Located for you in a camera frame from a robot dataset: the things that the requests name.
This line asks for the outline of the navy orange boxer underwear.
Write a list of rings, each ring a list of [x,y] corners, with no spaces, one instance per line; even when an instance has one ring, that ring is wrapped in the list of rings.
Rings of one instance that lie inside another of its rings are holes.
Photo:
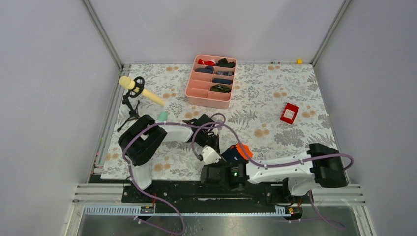
[[[251,152],[248,145],[239,143],[235,145],[231,145],[227,148],[222,154],[222,158],[225,159],[227,162],[235,162],[235,161],[243,161],[248,160],[248,158],[253,157],[253,153]]]

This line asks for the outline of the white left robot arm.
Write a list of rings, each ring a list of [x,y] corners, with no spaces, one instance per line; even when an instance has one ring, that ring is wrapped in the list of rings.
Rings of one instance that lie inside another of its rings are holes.
[[[144,115],[120,136],[118,144],[128,163],[130,177],[136,185],[133,194],[140,202],[147,202],[152,197],[152,177],[148,162],[163,142],[198,144],[203,148],[198,158],[205,165],[220,161],[219,135],[213,130],[215,124],[197,130],[210,122],[213,120],[206,114],[198,119],[169,124]]]

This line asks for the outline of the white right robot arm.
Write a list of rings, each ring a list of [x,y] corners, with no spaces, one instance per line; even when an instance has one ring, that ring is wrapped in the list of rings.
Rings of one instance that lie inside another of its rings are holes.
[[[200,160],[202,184],[219,185],[230,190],[242,190],[247,183],[277,181],[283,184],[284,200],[293,203],[316,188],[342,188],[348,185],[339,151],[320,143],[288,157],[253,160],[247,145],[235,144],[219,154],[205,146]]]

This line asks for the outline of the mint green microphone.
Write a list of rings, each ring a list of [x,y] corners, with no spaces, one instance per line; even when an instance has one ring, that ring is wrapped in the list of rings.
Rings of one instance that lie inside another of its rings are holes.
[[[164,121],[166,121],[167,119],[168,119],[168,113],[167,113],[167,112],[165,112],[165,111],[161,112],[161,113],[158,115],[158,117],[157,117],[157,120],[158,120],[158,121],[161,121],[161,122],[164,122]]]

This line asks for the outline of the pink compartment organizer box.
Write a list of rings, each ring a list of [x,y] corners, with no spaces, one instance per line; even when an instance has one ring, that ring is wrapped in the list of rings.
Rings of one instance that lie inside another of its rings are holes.
[[[225,67],[218,67],[214,66],[213,74],[208,73],[199,73],[195,72],[196,68],[204,68],[205,65],[197,64],[199,59],[202,60],[215,60],[217,63],[220,59],[226,58],[228,61],[234,61],[236,66],[234,68],[225,68]],[[229,108],[230,101],[233,96],[234,92],[234,85],[235,85],[235,77],[237,74],[237,65],[238,62],[235,58],[231,57],[224,57],[224,56],[214,56],[214,55],[204,55],[199,54],[195,57],[194,63],[192,66],[191,74],[189,76],[189,81],[187,83],[185,89],[185,95],[189,104],[195,106],[204,106],[204,107],[211,107],[217,109],[227,109]],[[216,71],[234,71],[233,76],[222,76],[216,75]],[[231,87],[230,93],[219,93],[210,91],[210,87],[219,83],[213,83],[213,78],[223,78],[223,79],[230,79],[233,81],[232,84],[227,85]]]

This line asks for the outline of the blue rolled garment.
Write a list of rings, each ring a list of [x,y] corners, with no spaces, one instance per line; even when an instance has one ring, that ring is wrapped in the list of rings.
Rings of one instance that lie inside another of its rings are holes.
[[[223,78],[213,78],[212,80],[213,83],[219,83],[219,84],[227,84],[230,85],[233,83],[232,80],[230,79],[223,79]]]

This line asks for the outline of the navy rolled garment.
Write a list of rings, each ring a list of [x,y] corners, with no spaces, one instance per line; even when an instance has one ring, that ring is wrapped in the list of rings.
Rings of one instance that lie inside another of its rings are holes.
[[[213,74],[214,72],[214,67],[213,66],[206,66],[204,68],[196,68],[194,70],[195,72],[199,72],[199,73],[208,73],[208,74]]]

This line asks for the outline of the striped rolled garment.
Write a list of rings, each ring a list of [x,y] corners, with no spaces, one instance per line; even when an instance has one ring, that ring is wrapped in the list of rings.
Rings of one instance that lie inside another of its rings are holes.
[[[233,76],[234,71],[216,71],[216,75]]]

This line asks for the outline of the red rolled garment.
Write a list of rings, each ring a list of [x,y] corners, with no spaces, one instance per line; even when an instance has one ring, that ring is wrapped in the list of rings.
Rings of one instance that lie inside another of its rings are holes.
[[[202,60],[202,59],[199,59],[197,61],[197,64],[205,65],[205,66],[216,66],[215,60]]]

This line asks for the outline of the black rolled garment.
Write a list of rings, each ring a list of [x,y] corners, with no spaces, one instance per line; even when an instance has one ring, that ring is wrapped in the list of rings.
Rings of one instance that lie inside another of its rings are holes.
[[[228,61],[226,58],[222,58],[216,63],[216,66],[234,68],[236,66],[236,63],[234,61]]]

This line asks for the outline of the floral table mat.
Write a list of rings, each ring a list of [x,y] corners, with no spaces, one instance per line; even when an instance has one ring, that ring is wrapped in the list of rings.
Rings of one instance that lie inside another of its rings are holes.
[[[220,150],[225,151],[240,139],[248,145],[255,160],[287,157],[321,143],[336,148],[329,116],[313,68],[310,65],[237,66],[232,99],[227,109],[195,106],[188,103],[185,89],[191,74],[189,64],[133,65],[129,76],[141,76],[145,87],[165,100],[160,106],[141,96],[131,99],[141,115],[153,118],[165,111],[169,122],[199,118],[225,121],[220,131]],[[294,123],[280,120],[287,103],[299,107]]]

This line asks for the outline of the black tripod microphone stand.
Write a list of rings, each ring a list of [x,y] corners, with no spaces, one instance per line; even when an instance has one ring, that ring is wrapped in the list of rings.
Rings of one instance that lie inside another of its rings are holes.
[[[120,132],[122,130],[122,128],[130,121],[133,120],[138,120],[140,118],[139,114],[138,114],[138,106],[140,104],[140,101],[137,102],[137,105],[135,107],[132,106],[131,102],[130,102],[130,97],[128,95],[128,91],[126,90],[126,93],[123,95],[122,97],[122,105],[126,105],[129,109],[129,118],[117,129],[118,132]]]

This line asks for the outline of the yellow microphone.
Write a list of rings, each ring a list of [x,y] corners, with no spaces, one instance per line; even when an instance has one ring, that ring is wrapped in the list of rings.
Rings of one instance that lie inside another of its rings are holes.
[[[165,105],[165,101],[162,98],[145,89],[145,80],[141,76],[138,76],[134,79],[128,76],[121,76],[119,79],[119,84],[128,91],[128,95],[132,98],[141,95],[158,105]]]

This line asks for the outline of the red small box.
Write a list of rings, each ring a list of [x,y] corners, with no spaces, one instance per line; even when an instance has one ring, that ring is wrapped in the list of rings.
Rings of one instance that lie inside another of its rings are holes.
[[[298,106],[291,103],[287,103],[284,107],[280,120],[292,125],[297,117],[298,111]]]

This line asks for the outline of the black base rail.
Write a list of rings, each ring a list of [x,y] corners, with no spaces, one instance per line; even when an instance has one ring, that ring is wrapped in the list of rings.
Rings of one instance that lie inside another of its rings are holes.
[[[310,204],[307,194],[290,196],[281,183],[248,183],[242,191],[231,191],[197,181],[153,181],[141,193],[132,184],[123,188],[122,203],[150,204],[156,213],[273,213],[276,206]]]

